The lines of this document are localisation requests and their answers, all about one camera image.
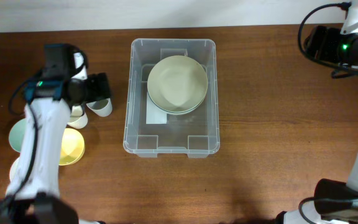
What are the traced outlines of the cream cup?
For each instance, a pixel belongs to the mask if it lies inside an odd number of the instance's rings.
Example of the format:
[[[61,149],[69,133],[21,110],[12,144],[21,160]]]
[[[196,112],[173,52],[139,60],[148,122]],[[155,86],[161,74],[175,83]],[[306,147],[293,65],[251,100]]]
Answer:
[[[67,123],[72,128],[82,129],[88,124],[88,117],[82,106],[73,106],[71,108],[70,119]]]

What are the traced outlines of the cream white bowl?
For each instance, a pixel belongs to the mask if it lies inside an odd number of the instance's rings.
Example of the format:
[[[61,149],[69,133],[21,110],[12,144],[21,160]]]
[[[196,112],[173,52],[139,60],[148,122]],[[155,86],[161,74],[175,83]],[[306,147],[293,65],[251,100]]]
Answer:
[[[196,60],[174,55],[159,61],[149,73],[147,92],[151,97],[201,96],[207,94],[208,76]]]

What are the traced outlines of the beige bowl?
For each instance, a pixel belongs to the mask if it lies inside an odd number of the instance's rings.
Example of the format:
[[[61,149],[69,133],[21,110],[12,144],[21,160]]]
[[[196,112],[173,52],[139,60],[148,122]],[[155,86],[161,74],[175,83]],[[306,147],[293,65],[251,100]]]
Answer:
[[[191,113],[192,111],[194,111],[195,109],[197,109],[205,100],[206,97],[204,97],[196,106],[188,109],[188,110],[185,110],[185,111],[179,111],[179,112],[173,112],[173,111],[169,111],[169,110],[165,110],[159,106],[157,106],[155,103],[153,103],[159,110],[167,113],[167,114],[172,114],[172,115],[184,115],[184,114],[188,114],[188,113]]]

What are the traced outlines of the dark blue bowl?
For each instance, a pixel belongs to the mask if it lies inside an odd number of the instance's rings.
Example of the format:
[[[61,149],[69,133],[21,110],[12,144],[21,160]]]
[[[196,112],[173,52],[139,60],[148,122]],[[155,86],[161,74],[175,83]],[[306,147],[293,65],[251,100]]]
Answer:
[[[205,95],[201,96],[173,96],[167,98],[165,96],[159,95],[151,97],[152,102],[159,107],[161,110],[169,114],[186,114],[197,107],[204,101],[206,98]]]

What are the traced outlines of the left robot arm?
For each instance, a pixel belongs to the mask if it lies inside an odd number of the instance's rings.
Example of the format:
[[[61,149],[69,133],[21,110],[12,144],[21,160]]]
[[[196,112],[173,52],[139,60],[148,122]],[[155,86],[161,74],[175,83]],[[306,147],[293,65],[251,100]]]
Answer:
[[[92,74],[86,80],[41,75],[22,88],[26,130],[15,176],[0,200],[0,223],[83,223],[60,199],[60,151],[72,107],[111,95],[107,75]]]

